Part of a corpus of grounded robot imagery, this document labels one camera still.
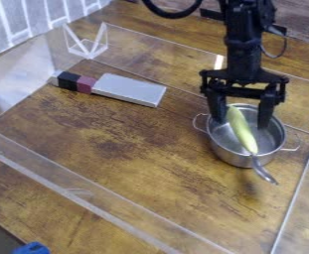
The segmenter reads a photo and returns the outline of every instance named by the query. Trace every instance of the transparent barrier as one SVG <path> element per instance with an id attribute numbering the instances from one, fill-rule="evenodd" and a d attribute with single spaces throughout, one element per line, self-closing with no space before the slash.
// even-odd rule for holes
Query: transparent barrier
<path id="1" fill-rule="evenodd" d="M 192 115 L 201 113 L 198 110 L 208 111 L 206 101 L 200 95 L 198 71 L 224 67 L 225 58 L 110 24 L 102 24 L 102 28 L 103 33 L 95 36 L 95 33 L 80 34 L 75 26 L 70 27 L 76 39 L 68 43 L 67 38 L 67 44 L 63 31 L 56 30 L 47 35 L 54 66 L 70 67 L 82 58 L 89 58 L 168 85 L 168 95 L 158 109 L 150 109 L 143 114 L 139 106 L 119 104 L 118 113 L 101 107 L 103 112 L 98 114 L 97 108 L 94 113 L 103 126 L 91 126 L 101 139 L 111 130 L 119 133 L 111 140 L 117 144 L 141 139 L 143 146 L 151 147 L 165 160 L 161 162 L 154 152 L 143 154 L 139 145 L 133 147 L 134 154 L 139 156 L 131 157 L 127 164 L 109 161 L 110 165 L 97 166 L 87 161 L 86 166 L 101 172 L 87 177 L 79 167 L 68 169 L 32 151 L 32 144 L 24 141 L 26 146 L 22 146 L 19 137 L 0 134 L 0 161 L 168 253 L 277 252 L 289 239 L 289 231 L 295 230 L 289 219 L 297 219 L 296 204 L 301 208 L 301 194 L 305 196 L 309 187 L 305 181 L 309 179 L 309 80 L 289 75 L 288 101 L 277 107 L 279 118 L 291 125 L 288 131 L 297 133 L 303 144 L 295 153 L 280 152 L 268 164 L 281 180 L 280 187 L 273 188 L 255 177 L 252 171 L 237 170 L 210 155 L 208 138 L 192 126 Z M 94 45 L 86 51 L 75 45 L 83 40 Z M 181 112 L 184 117 L 180 118 L 173 118 L 170 113 L 176 106 L 181 106 L 172 106 L 176 98 L 185 106 L 192 105 L 189 114 L 185 116 Z M 107 108 L 113 101 L 103 100 L 101 103 Z M 307 122 L 300 121 L 295 109 L 305 110 Z M 83 112 L 82 115 L 70 112 L 68 117 L 78 117 L 82 122 L 90 119 Z M 137 119 L 137 122 L 131 123 L 129 119 Z M 177 119 L 181 121 L 177 129 L 166 129 L 162 124 L 177 125 Z M 125 133 L 121 122 L 134 125 L 131 135 Z M 153 130 L 153 139 L 143 133 L 143 126 Z M 70 132 L 79 134 L 79 129 L 70 128 Z M 161 139 L 172 140 L 172 144 L 162 146 Z M 89 140 L 89 137 L 83 141 L 76 140 L 72 145 L 80 146 Z M 283 171 L 285 165 L 292 171 Z M 118 169 L 115 174 L 110 172 L 110 167 Z M 105 173 L 115 183 L 119 174 L 126 176 L 127 183 L 119 186 L 105 182 L 101 178 Z M 145 193 L 147 198 L 143 201 L 141 197 Z"/>

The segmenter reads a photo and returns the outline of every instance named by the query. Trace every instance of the stainless steel pot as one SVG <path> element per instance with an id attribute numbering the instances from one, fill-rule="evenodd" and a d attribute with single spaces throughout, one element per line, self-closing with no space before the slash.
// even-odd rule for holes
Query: stainless steel pot
<path id="1" fill-rule="evenodd" d="M 257 107 L 249 104 L 233 104 L 233 106 L 237 107 L 242 112 L 251 127 L 259 147 L 259 154 L 256 157 L 263 165 L 271 162 L 279 150 L 296 151 L 299 149 L 300 141 L 297 148 L 283 149 L 287 133 L 284 125 L 276 117 L 272 117 L 268 127 L 263 130 L 259 130 L 256 125 Z M 206 130 L 197 126 L 197 120 L 201 116 L 208 117 Z M 222 161 L 241 168 L 252 168 L 251 153 L 242 147 L 232 131 L 229 122 L 220 124 L 213 120 L 212 115 L 198 114 L 193 120 L 193 126 L 197 130 L 209 135 L 213 151 Z"/>

